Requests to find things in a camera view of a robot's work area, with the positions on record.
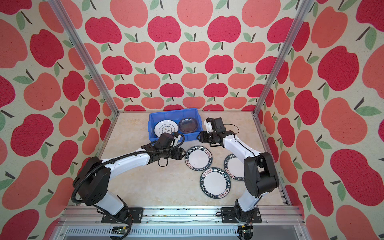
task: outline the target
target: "red apple print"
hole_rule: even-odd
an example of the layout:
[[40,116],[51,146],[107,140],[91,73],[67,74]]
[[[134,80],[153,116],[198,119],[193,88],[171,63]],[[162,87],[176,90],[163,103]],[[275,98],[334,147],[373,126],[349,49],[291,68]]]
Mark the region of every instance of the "red apple print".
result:
[[96,43],[119,43],[121,32],[119,27],[107,17],[90,18],[85,23],[85,31]]
[[306,125],[314,124],[320,114],[319,101],[312,96],[310,90],[297,94],[293,107]]
[[[39,221],[39,212],[35,209],[28,209],[14,215],[3,226],[0,240],[21,240],[27,239]],[[22,229],[15,234],[15,229]]]
[[28,157],[40,150],[45,140],[53,133],[52,121],[41,114],[25,117],[23,124],[12,132],[11,148],[19,156]]
[[213,9],[211,0],[180,0],[177,4],[177,16],[187,26],[202,27],[211,19]]
[[377,132],[379,134],[380,139],[384,142],[384,120],[381,121],[379,130]]
[[0,2],[0,12],[7,15],[13,15],[21,9],[30,9],[31,7],[31,0],[3,0]]
[[162,74],[179,74],[183,70],[183,64],[176,55],[162,55],[155,60],[155,69]]
[[64,49],[60,41],[51,32],[42,29],[33,34],[29,48],[35,60],[43,67],[52,67],[57,60],[64,57]]
[[364,155],[355,150],[340,149],[332,154],[330,164],[353,199],[366,206],[383,202],[383,180],[368,165]]
[[258,74],[270,74],[276,62],[276,57],[269,56],[261,59],[256,65],[256,72]]
[[280,7],[280,0],[248,0],[242,10],[243,22],[251,28],[264,28],[275,20]]
[[224,83],[211,83],[204,88],[207,97],[224,97],[228,93],[228,87]]
[[265,104],[267,107],[272,106],[273,103],[273,90],[269,89],[268,95],[265,98]]
[[148,9],[142,0],[112,0],[109,9],[115,20],[127,28],[142,28],[147,23]]
[[97,100],[91,98],[84,108],[84,118],[89,124],[96,121],[97,115],[100,113],[100,104]]
[[12,84],[2,76],[0,76],[0,108],[14,101],[16,94]]
[[233,60],[228,55],[215,55],[205,62],[205,69],[209,73],[227,74],[233,69]]
[[2,204],[8,210],[25,207],[39,195],[47,182],[49,170],[45,163],[36,160],[27,163],[17,179],[4,192]]
[[275,162],[279,161],[279,149],[276,146],[275,139],[273,137],[269,137],[267,139],[269,149],[271,150],[271,154]]
[[8,149],[5,142],[0,138],[0,165],[2,165],[8,156]]
[[85,90],[83,77],[75,71],[70,71],[63,80],[63,93],[70,101],[76,101],[80,93]]
[[303,204],[301,203],[301,201],[299,199],[299,195],[297,194],[296,189],[294,187],[292,187],[291,185],[287,184],[287,185],[285,185],[285,190],[288,193],[288,197],[289,197],[289,200],[291,201],[292,205],[298,206],[301,215],[303,216],[303,218],[305,218]]
[[328,239],[328,234],[325,230],[324,224],[315,215],[309,215],[305,221],[305,225],[307,226],[312,240]]
[[365,63],[362,72],[362,82],[367,88],[373,88],[377,91],[379,97],[384,99],[384,84],[382,76],[384,76],[384,45],[381,45]]
[[337,46],[321,59],[317,73],[333,90],[345,90],[359,74],[358,57],[349,53],[346,47]]
[[157,16],[148,23],[148,35],[157,43],[166,41],[175,43],[180,39],[181,29],[175,18]]
[[316,211],[323,216],[330,216],[333,213],[332,195],[325,188],[320,175],[312,171],[306,171],[301,177],[301,182]]
[[79,152],[77,143],[66,140],[60,143],[59,149],[52,156],[51,170],[55,175],[63,175],[70,168],[73,159]]
[[[285,38],[288,35],[289,29],[293,23],[292,18],[282,18],[272,24],[271,28],[268,30],[267,39],[270,43],[283,43]],[[304,22],[293,41],[292,47],[295,51],[301,51],[304,46],[307,44],[308,38],[310,36],[310,25],[307,22]]]
[[140,105],[128,105],[125,106],[124,111],[145,111],[145,108]]
[[183,106],[181,105],[167,105],[164,107],[164,111],[173,111],[173,110],[181,110],[181,109],[184,109]]
[[362,0],[356,13],[359,23],[370,23],[377,30],[384,31],[384,11],[380,0]]
[[263,89],[264,89],[264,84],[259,83],[259,84],[253,85],[248,89],[247,95],[250,98],[258,98],[260,97]]
[[280,84],[283,84],[285,80],[287,80],[289,72],[288,63],[286,61],[283,62],[283,65],[281,66],[279,73],[277,74],[277,82]]
[[295,40],[292,43],[292,47],[295,51],[301,51],[308,42],[310,37],[310,24],[303,22]]
[[[275,65],[276,59],[277,58],[273,56],[269,56],[261,59],[256,65],[256,72],[258,74],[270,74],[273,69],[273,66]],[[279,73],[276,76],[277,81],[280,84],[285,82],[285,80],[288,77],[288,72],[289,72],[288,63],[284,61],[283,65],[280,68]]]
[[216,104],[216,105],[210,104],[205,106],[203,108],[203,111],[224,111],[224,108],[219,104]]
[[241,109],[241,111],[254,111],[255,107],[256,107],[256,105],[248,105],[248,106],[243,107],[243,109]]
[[60,181],[55,193],[45,207],[45,215],[49,218],[59,215],[68,205],[73,192],[73,179],[66,177]]
[[73,26],[76,29],[81,28],[83,25],[83,16],[81,15],[81,11],[77,5],[71,0],[61,0],[61,3],[63,4],[65,11],[70,17]]
[[347,240],[378,239],[369,219],[359,209],[350,205],[339,207],[336,212],[336,223]]
[[325,8],[316,18],[313,25],[311,40],[319,48],[334,45],[343,35],[348,23],[348,16],[336,12],[333,7]]
[[60,220],[60,218],[57,218],[55,220],[53,220],[53,222],[48,226],[48,228],[45,230],[45,234],[44,234],[44,237],[42,240],[49,240],[49,238],[51,237],[54,229],[55,229],[55,226],[57,226],[57,222]]
[[39,3],[40,16],[47,26],[56,33],[63,33],[64,28],[48,2]]
[[343,98],[334,98],[325,105],[321,123],[333,139],[347,145],[361,142],[368,131],[365,120]]
[[174,83],[174,84],[166,83],[160,87],[160,94],[166,98],[171,98],[171,97],[179,98],[184,95],[184,89],[178,83]]
[[108,118],[103,120],[103,124],[100,127],[100,138],[102,141],[104,141],[104,138],[107,135],[110,125],[111,125],[111,121]]
[[115,87],[115,92],[122,98],[138,98],[140,97],[139,89],[133,84],[119,84]]
[[33,109],[42,111],[53,107],[61,97],[60,85],[49,73],[42,73],[24,90],[24,100]]
[[284,145],[286,147],[292,147],[295,142],[295,129],[291,126],[288,118],[280,119],[277,124],[277,131],[279,132]]
[[260,124],[263,124],[263,110],[260,109],[257,117],[259,118]]
[[236,41],[241,32],[239,19],[235,16],[223,17],[220,16],[214,19],[208,27],[208,38],[213,42],[225,41],[233,43]]
[[2,19],[0,29],[0,41],[6,46],[0,48],[0,68],[13,68],[18,61],[26,59],[28,55],[26,44],[20,32]]
[[122,56],[108,56],[103,60],[103,68],[110,74],[129,75],[132,73],[132,65]]

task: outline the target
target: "plate in bin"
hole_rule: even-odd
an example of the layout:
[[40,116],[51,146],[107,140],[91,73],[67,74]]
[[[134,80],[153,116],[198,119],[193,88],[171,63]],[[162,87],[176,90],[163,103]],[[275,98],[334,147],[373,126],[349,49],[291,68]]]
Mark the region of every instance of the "plate in bin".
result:
[[156,137],[160,137],[163,133],[169,133],[177,132],[179,130],[179,127],[174,121],[171,120],[164,120],[156,124],[155,126],[155,135]]

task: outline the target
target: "apple stem print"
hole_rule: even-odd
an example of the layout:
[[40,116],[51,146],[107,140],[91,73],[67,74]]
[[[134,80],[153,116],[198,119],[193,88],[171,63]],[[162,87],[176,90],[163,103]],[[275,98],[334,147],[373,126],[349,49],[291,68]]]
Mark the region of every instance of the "apple stem print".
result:
[[27,20],[27,22],[32,24],[31,21],[23,13],[23,11],[20,11],[16,14],[16,22],[20,30],[23,30],[25,28],[25,20]]
[[317,11],[319,10],[319,4],[315,1],[310,9],[310,11],[308,13],[310,13],[312,11],[312,15],[314,17],[317,16]]
[[95,10],[97,11],[97,9],[96,9],[95,5],[93,4],[92,0],[83,0],[83,2],[82,2],[82,4],[81,4],[81,9],[82,9],[83,11],[86,11],[86,10],[89,9],[89,7],[90,7],[91,5],[92,5],[93,9],[95,9]]

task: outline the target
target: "black cable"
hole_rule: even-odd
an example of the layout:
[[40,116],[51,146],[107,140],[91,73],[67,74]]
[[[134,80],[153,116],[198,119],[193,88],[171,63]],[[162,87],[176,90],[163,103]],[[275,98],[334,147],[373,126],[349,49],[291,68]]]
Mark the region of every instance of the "black cable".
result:
[[101,211],[97,210],[98,213],[103,214],[103,215],[106,215],[106,216],[108,216],[109,218],[115,220],[116,222],[125,223],[125,224],[128,225],[128,230],[127,230],[127,232],[124,233],[123,236],[121,236],[120,238],[118,238],[118,239],[116,239],[116,240],[121,240],[121,239],[125,238],[125,237],[129,234],[129,232],[131,231],[131,228],[132,228],[132,221],[133,221],[133,218],[132,218],[132,215],[131,215],[131,214],[129,215],[129,216],[131,217],[131,222],[128,222],[126,219],[125,219],[125,220],[118,219],[118,218],[115,217],[114,215],[110,214],[107,210],[105,210],[105,209],[103,209],[103,208],[101,208],[101,207],[99,207],[99,206],[97,206],[97,205],[94,205],[94,207],[96,207],[96,208],[98,208],[98,209],[101,210]]
[[118,160],[121,160],[123,158],[126,158],[126,157],[130,157],[130,156],[133,156],[133,155],[137,155],[137,154],[143,154],[143,153],[155,153],[155,152],[165,152],[165,151],[170,151],[170,150],[173,150],[173,149],[176,149],[178,147],[180,147],[183,143],[184,143],[184,140],[185,140],[185,137],[183,134],[180,134],[180,133],[176,133],[174,136],[181,136],[183,139],[182,141],[177,144],[176,146],[174,147],[169,147],[169,148],[166,148],[166,149],[158,149],[158,150],[152,150],[152,151],[138,151],[138,152],[131,152],[131,153],[128,153],[128,154],[125,154],[125,155],[122,155],[120,157],[116,157],[116,158],[113,158],[113,159],[110,159],[106,162],[103,162],[101,163],[100,165],[94,167],[92,170],[90,170],[86,175],[85,177],[79,182],[78,185],[76,185],[76,187],[74,188],[73,192],[72,192],[72,196],[71,196],[71,200],[73,203],[76,203],[76,204],[81,204],[81,203],[84,203],[83,200],[77,200],[76,199],[76,193],[78,192],[78,190],[80,189],[81,185],[88,179],[90,178],[92,175],[94,175],[99,169],[101,169],[102,167],[104,167],[105,165],[107,164],[110,164],[110,163],[115,163],[116,161]]

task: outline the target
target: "black mounting bracket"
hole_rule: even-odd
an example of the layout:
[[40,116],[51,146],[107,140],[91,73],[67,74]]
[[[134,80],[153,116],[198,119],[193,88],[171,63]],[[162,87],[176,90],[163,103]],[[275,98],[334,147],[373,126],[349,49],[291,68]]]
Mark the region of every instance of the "black mounting bracket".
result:
[[[132,215],[132,223],[141,223],[141,218],[143,215],[143,210],[144,208],[142,207],[129,207],[129,214]],[[115,220],[109,218],[108,216],[104,217],[101,219],[101,223],[118,223]]]
[[[222,207],[221,211],[221,221],[222,223],[242,223],[237,220],[235,210],[233,207]],[[259,208],[255,208],[252,217],[252,223],[262,223],[262,217],[260,215]]]

